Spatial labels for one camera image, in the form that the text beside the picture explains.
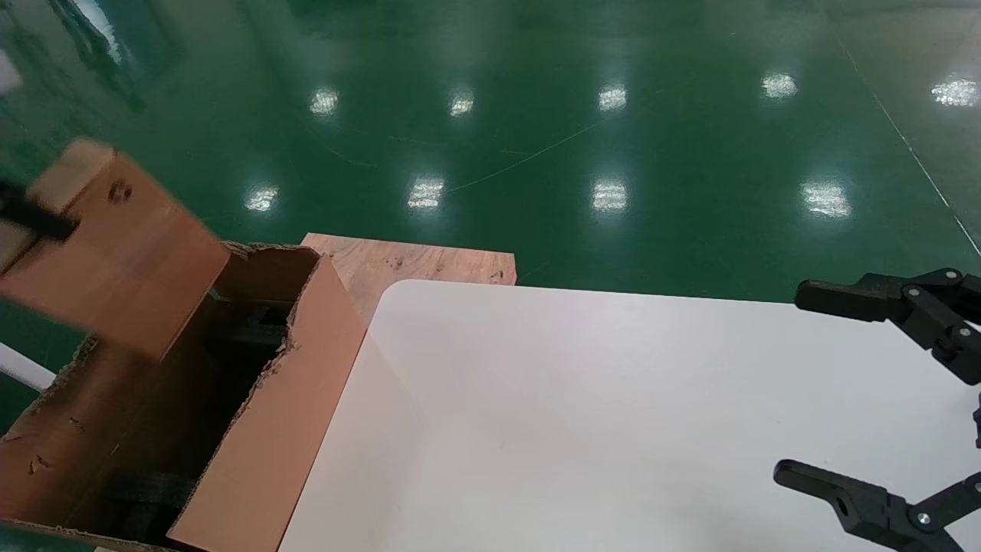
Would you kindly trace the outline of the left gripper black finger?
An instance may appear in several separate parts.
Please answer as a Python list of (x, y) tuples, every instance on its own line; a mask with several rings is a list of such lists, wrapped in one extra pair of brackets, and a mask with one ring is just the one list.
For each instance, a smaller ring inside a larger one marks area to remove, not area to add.
[(29, 199), (25, 188), (9, 181), (1, 182), (1, 218), (54, 241), (69, 240), (78, 228), (77, 220), (46, 209)]

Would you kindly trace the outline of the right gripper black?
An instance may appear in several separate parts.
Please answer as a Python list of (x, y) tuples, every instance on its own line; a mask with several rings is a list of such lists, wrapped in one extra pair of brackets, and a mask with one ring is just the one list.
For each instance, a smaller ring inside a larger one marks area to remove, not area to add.
[[(805, 280), (796, 288), (799, 310), (865, 322), (889, 321), (928, 350), (968, 386), (980, 381), (980, 279), (950, 267), (911, 278), (866, 273), (845, 285)], [(981, 396), (973, 412), (981, 449)], [(980, 509), (980, 475), (910, 504), (884, 487), (781, 460), (778, 485), (817, 498), (834, 510), (843, 531), (894, 551), (960, 551), (947, 527)]]

